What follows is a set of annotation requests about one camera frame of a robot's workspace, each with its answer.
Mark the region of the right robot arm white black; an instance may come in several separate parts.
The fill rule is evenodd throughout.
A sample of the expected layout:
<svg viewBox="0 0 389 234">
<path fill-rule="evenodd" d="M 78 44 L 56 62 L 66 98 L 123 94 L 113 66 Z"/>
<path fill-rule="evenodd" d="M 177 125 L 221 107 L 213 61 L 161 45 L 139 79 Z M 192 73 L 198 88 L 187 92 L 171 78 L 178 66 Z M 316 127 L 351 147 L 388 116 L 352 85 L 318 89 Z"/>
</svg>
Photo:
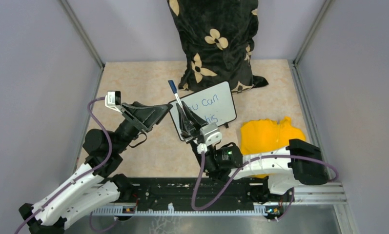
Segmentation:
<svg viewBox="0 0 389 234">
<path fill-rule="evenodd" d="M 203 175 L 226 184 L 245 177 L 267 175 L 263 197 L 275 201 L 297 185 L 323 185 L 329 181 L 327 165 L 315 146 L 299 139 L 265 153 L 243 155 L 233 142 L 221 148 L 216 145 L 223 135 L 216 123 L 209 123 L 195 114 L 185 102 L 176 105 L 182 139 L 190 144 Z"/>
</svg>

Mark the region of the blue marker cap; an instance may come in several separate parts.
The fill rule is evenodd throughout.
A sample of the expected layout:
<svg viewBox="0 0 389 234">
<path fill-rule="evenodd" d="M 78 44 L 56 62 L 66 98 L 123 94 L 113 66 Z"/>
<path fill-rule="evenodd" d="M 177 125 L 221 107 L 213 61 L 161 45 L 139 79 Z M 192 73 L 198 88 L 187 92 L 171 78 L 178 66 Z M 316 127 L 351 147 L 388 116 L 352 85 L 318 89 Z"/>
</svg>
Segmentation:
<svg viewBox="0 0 389 234">
<path fill-rule="evenodd" d="M 177 90 L 178 90 L 178 89 L 177 89 L 177 87 L 176 87 L 174 81 L 173 81 L 173 80 L 168 80 L 167 82 L 168 82 L 168 84 L 169 84 L 169 86 L 170 86 L 170 88 L 171 88 L 173 94 L 177 94 Z"/>
</svg>

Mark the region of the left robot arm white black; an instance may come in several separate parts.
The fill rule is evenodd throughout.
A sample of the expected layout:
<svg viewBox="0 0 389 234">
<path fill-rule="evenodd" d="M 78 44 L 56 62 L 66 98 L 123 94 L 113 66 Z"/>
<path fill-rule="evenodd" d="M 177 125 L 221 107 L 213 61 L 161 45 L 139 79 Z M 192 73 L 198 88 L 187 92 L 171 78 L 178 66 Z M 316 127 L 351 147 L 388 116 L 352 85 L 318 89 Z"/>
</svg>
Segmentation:
<svg viewBox="0 0 389 234">
<path fill-rule="evenodd" d="M 62 234 L 82 217 L 111 202 L 136 202 L 133 184 L 115 174 L 121 153 L 140 135 L 146 135 L 171 109 L 170 104 L 146 106 L 103 97 L 106 107 L 120 112 L 123 122 L 115 131 L 103 125 L 87 132 L 85 162 L 56 190 L 42 200 L 19 208 L 23 225 L 32 234 Z"/>
</svg>

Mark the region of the white marker pen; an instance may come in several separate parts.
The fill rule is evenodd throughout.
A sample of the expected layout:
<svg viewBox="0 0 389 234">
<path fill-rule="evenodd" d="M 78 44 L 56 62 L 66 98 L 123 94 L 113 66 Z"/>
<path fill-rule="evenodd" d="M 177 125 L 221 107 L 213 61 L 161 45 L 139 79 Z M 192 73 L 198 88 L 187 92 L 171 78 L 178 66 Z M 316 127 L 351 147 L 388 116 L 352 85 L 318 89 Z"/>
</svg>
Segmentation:
<svg viewBox="0 0 389 234">
<path fill-rule="evenodd" d="M 182 101 L 181 101 L 181 99 L 180 99 L 178 93 L 175 92 L 175 93 L 174 93 L 174 96 L 175 96 L 175 99 L 176 99 L 177 104 L 178 104 L 181 108 L 183 108 L 183 104 L 182 104 Z"/>
</svg>

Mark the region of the small black-framed whiteboard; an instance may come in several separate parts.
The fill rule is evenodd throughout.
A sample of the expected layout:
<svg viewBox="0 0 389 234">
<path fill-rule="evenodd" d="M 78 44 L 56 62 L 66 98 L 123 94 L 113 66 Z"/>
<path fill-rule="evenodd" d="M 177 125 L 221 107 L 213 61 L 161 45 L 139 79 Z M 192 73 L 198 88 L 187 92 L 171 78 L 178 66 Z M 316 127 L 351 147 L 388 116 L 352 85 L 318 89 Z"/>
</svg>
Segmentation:
<svg viewBox="0 0 389 234">
<path fill-rule="evenodd" d="M 233 95 L 227 81 L 180 98 L 191 111 L 208 123 L 223 126 L 237 118 Z"/>
</svg>

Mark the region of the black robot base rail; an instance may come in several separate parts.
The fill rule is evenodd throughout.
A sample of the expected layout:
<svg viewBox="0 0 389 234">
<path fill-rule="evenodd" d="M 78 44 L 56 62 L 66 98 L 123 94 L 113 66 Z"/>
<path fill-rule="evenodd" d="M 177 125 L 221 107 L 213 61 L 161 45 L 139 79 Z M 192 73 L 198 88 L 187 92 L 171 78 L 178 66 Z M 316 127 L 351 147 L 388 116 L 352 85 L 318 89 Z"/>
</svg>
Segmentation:
<svg viewBox="0 0 389 234">
<path fill-rule="evenodd" d="M 242 178 L 227 187 L 222 182 L 203 178 L 194 189 L 196 178 L 132 178 L 127 197 L 99 205 L 95 216 L 187 215 L 262 215 L 280 218 L 294 200 L 293 189 L 280 195 L 269 192 L 268 180 Z"/>
</svg>

